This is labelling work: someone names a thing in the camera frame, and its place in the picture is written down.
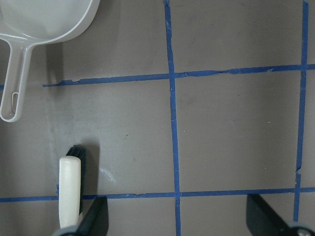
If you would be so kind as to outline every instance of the white smudge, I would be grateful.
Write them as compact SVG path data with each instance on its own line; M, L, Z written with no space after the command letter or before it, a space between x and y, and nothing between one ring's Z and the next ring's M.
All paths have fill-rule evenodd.
M235 124L234 124L234 122L231 120L231 118L230 118L230 117L228 118L228 121L232 124L232 126L233 126L233 130L234 130L234 133L236 133L236 127L235 127Z
M109 170L100 167L100 168L99 168L99 171L100 171L103 175L105 175L109 181L111 181L111 182L113 182L114 184L116 184L116 180L115 180L113 174L110 173Z

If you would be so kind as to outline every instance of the black bristles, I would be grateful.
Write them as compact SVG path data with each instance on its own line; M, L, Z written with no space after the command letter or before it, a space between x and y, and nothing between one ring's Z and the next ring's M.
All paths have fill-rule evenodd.
M79 210L79 214L81 214L82 209L83 209L82 196L83 196L83 189L84 189L84 175L85 175L87 151L81 145L74 145L73 147L69 149L66 156L75 156L81 160L81 189L80 189L80 210Z

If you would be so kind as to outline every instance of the blue tape line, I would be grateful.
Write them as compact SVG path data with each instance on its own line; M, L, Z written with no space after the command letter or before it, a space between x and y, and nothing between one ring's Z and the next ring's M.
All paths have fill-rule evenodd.
M201 192L167 192L167 193L144 193L144 194L107 194L107 195L84 195L83 200L93 200L95 197L106 196L108 199L130 199L130 198L176 198L180 197L200 197L200 196L229 196L246 194L281 194L294 193L295 188L281 189L249 189L249 190L222 190L222 191L201 191ZM315 193L315 187L301 188L301 192ZM57 201L58 196L40 196L40 197L18 197L18 198L0 198L0 203L9 202L34 202L34 201ZM180 202L176 201L175 210L180 213Z
M315 70L315 64L309 64L308 70ZM202 77L216 74L252 74L252 73L264 73L264 72L279 72L279 71L295 71L301 70L301 65L279 65L279 66L263 66L252 68L236 68L229 70L203 70L203 71L188 71L182 73L174 73L175 78L183 77ZM58 87L58 86L70 86L70 85L90 85L90 84L106 84L106 83L120 83L120 82L132 82L132 81L149 81L149 80L166 80L169 74L155 74L155 75L135 75L135 76L121 76L110 78L91 78L81 79L79 81L63 80L58 84L42 85L43 87ZM0 90L4 89L4 85L0 85Z
M203 196L231 196L247 194L280 194L294 193L294 188L280 189L249 189L249 190L221 190L221 191L202 191L202 192L182 192L182 197L203 197Z
M177 78L183 78L187 76L200 77L217 74L252 74L252 73L263 73L263 72L278 72L278 71L294 71L301 70L301 65L279 65L279 66L263 66L263 67L252 67L252 68L236 68L229 70L203 70L203 71L188 71L183 73L177 73Z
M57 196L0 198L0 203L35 202L35 201L57 201L57 200L58 200Z
M83 200L92 200L95 197L106 196L108 199L129 199L129 198L174 198L175 193L144 193L144 194L107 194L107 195L84 195Z
M301 191L301 174L303 156L303 136L305 119L305 96L306 96L306 72L307 72L307 50L308 50L308 28L309 28L309 5L303 1L303 21L302 21L302 58L301 58L301 85L300 85L300 105L299 105L299 123L297 135L297 153L296 153L296 173L295 173L295 194L293 220L299 220L299 205Z
M106 84L106 83L146 81L146 80L166 80L166 79L168 79L168 74L134 75L134 76L111 77L111 78L81 79L79 81L62 80L58 84L43 85L43 87L57 87L57 86L68 86L68 85L91 85L91 84Z
M315 70L315 64L308 64L307 69L308 70Z
M300 208L300 193L301 193L301 175L296 174L295 178L295 190L294 190L294 205L293 205L293 221L299 220L299 208Z
M300 190L301 193L313 193L315 192L315 187L301 188Z
M179 159L178 159L178 137L177 137L177 119L176 119L176 84L174 57L172 51L172 21L171 8L169 0L165 0L165 29L166 29L166 45L169 72L170 87L170 105L171 105L171 128L172 128L172 144L173 144L173 165L174 165L174 188L175 188L175 222L176 236L181 236L181 209L180 209L180 177L179 177Z

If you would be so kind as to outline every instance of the scoop handle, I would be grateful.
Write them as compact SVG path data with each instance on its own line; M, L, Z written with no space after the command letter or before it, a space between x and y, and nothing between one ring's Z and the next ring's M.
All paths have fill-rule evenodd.
M0 117L7 122L15 122L22 115L33 47L27 47L19 41L8 43L10 58L0 105Z

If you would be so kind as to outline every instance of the gray painted floor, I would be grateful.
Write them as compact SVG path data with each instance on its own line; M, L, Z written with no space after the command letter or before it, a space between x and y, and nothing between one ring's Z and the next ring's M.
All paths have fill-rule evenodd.
M101 0L82 35L35 48L22 118L0 120L0 235L58 229L59 158L74 144L88 149L85 195L115 198L108 201L109 236L249 236L248 190L266 190L268 203L292 221L301 67L287 65L301 64L303 5L312 64L314 0L170 0L175 75L168 74L163 0ZM3 41L0 52L3 84ZM262 66L271 68L249 69ZM234 68L246 69L219 73ZM314 68L307 71L295 215L315 229ZM80 79L87 80L43 87ZM153 198L132 195L144 193Z

